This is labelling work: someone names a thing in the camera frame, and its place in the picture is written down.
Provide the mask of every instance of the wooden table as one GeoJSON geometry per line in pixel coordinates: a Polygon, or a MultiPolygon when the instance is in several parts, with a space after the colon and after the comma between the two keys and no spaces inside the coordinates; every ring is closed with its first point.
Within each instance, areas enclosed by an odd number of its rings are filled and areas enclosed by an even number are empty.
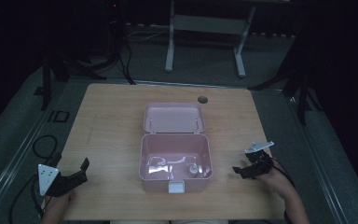
{"type": "Polygon", "coordinates": [[[176,220],[282,218],[284,204],[258,180],[241,179],[232,166],[253,141],[267,141],[247,90],[91,84],[62,153],[63,175],[89,158],[89,181],[76,188],[68,220],[176,220]],[[145,192],[139,177],[145,106],[150,102],[202,104],[213,164],[203,192],[145,192]]]}

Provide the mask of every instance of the pink plastic box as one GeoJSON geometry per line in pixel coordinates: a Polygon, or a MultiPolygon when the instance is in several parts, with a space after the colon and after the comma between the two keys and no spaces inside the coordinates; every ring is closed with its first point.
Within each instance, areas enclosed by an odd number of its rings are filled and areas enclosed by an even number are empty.
{"type": "Polygon", "coordinates": [[[201,107],[191,103],[146,106],[139,176],[145,191],[202,191],[212,176],[201,107]]]}

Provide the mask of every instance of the open box lid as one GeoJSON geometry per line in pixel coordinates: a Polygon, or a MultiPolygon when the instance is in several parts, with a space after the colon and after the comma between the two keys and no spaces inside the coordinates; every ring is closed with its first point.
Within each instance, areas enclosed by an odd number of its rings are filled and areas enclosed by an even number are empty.
{"type": "Polygon", "coordinates": [[[150,103],[146,106],[147,133],[202,133],[205,130],[201,107],[193,103],[150,103]]]}

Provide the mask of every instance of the table leg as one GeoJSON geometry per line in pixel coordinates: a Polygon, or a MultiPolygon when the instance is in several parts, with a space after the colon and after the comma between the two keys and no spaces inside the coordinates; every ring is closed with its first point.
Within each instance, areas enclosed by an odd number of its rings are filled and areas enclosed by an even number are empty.
{"type": "Polygon", "coordinates": [[[234,48],[235,62],[237,64],[238,76],[240,77],[246,76],[241,53],[242,53],[243,46],[245,45],[246,37],[249,33],[249,28],[251,27],[252,18],[254,14],[255,14],[255,7],[251,7],[251,9],[249,10],[248,18],[246,19],[245,22],[245,26],[243,27],[240,44],[236,48],[234,48]]]}
{"type": "Polygon", "coordinates": [[[174,13],[174,1],[171,1],[171,17],[170,17],[170,42],[168,45],[167,52],[167,61],[165,62],[165,71],[171,72],[173,67],[173,53],[174,53],[174,44],[173,44],[173,20],[175,17],[174,13]]]}

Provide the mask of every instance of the human hand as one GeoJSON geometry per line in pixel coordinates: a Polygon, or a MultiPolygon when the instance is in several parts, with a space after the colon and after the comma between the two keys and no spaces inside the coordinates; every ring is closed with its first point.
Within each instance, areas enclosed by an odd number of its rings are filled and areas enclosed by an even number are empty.
{"type": "MultiPolygon", "coordinates": [[[[273,164],[284,171],[277,161],[273,161],[273,164]]],[[[284,199],[285,211],[290,223],[310,223],[299,194],[286,176],[277,169],[272,168],[268,174],[260,175],[256,178],[266,183],[284,199]]]]}
{"type": "MultiPolygon", "coordinates": [[[[273,165],[284,171],[278,162],[273,161],[273,165]]],[[[284,200],[288,200],[292,196],[297,195],[295,187],[287,177],[274,168],[272,168],[268,174],[260,175],[256,178],[263,181],[272,188],[272,190],[276,191],[284,200]]]]}
{"type": "Polygon", "coordinates": [[[45,208],[45,214],[42,218],[42,224],[60,223],[68,207],[68,203],[75,198],[75,191],[72,189],[61,197],[47,197],[45,202],[48,203],[45,208]]]}

